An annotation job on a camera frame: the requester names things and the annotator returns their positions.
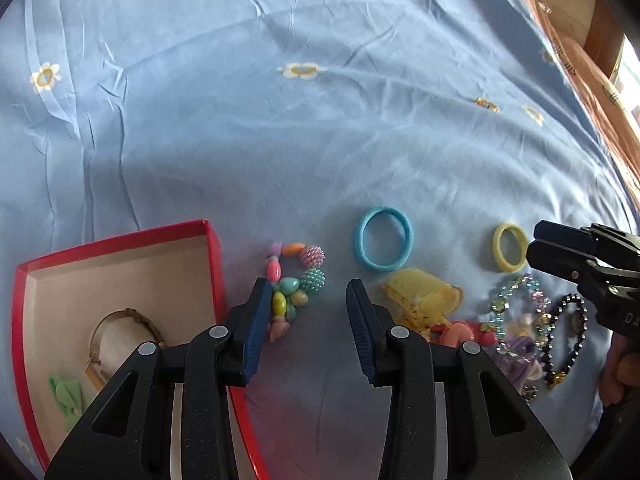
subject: pink bead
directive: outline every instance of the pink bead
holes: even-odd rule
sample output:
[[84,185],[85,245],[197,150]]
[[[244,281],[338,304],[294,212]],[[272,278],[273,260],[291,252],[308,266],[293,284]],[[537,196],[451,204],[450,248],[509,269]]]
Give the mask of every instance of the pink bead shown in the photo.
[[280,267],[280,262],[276,259],[270,260],[269,265],[267,265],[267,280],[271,283],[278,283],[281,276],[282,267]]
[[324,262],[324,251],[317,245],[308,245],[300,253],[300,261],[307,269],[320,267]]
[[275,316],[269,330],[269,340],[273,343],[276,339],[284,336],[291,325],[284,319],[284,316]]
[[274,242],[269,247],[269,256],[280,256],[282,252],[282,242]]

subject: red box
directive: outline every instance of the red box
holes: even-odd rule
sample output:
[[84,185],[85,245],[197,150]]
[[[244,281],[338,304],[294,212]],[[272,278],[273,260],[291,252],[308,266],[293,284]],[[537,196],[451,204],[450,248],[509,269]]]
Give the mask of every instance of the red box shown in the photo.
[[[174,346],[220,322],[226,314],[223,298],[220,244],[206,220],[100,240],[18,266],[12,363],[27,434],[42,468],[46,470],[66,435],[47,379],[52,373],[78,379],[86,404],[93,400],[97,391],[82,373],[83,349],[105,313],[138,310]],[[230,388],[229,395],[240,478],[269,480],[244,391]],[[174,421],[179,412],[177,398]],[[179,450],[179,432],[172,433],[172,449],[175,442]],[[177,478],[179,458],[172,460],[172,479]]]

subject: human hand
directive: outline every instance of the human hand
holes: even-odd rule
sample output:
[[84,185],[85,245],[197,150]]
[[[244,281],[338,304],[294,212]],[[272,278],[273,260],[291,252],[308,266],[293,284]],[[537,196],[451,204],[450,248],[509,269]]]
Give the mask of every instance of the human hand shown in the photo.
[[617,404],[625,393],[625,385],[640,387],[640,353],[627,353],[628,339],[620,334],[611,338],[598,391],[602,404]]

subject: pink beaded ball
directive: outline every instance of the pink beaded ball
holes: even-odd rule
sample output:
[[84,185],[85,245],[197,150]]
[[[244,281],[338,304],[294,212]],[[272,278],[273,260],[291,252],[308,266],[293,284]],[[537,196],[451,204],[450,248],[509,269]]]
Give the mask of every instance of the pink beaded ball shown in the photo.
[[300,261],[307,269],[320,267],[324,262],[324,251],[317,245],[308,245],[300,253]]

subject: pastel beaded bracelet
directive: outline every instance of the pastel beaded bracelet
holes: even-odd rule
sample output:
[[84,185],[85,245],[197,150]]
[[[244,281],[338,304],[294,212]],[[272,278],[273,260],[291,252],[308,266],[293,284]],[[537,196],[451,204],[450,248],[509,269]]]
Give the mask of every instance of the pastel beaded bracelet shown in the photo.
[[[281,256],[300,257],[306,269],[300,279],[282,277]],[[324,272],[319,269],[323,263],[324,251],[315,245],[296,242],[283,247],[281,242],[275,242],[269,248],[267,279],[273,285],[273,316],[269,327],[272,342],[288,332],[296,319],[297,309],[308,303],[309,294],[317,292],[324,285]]]

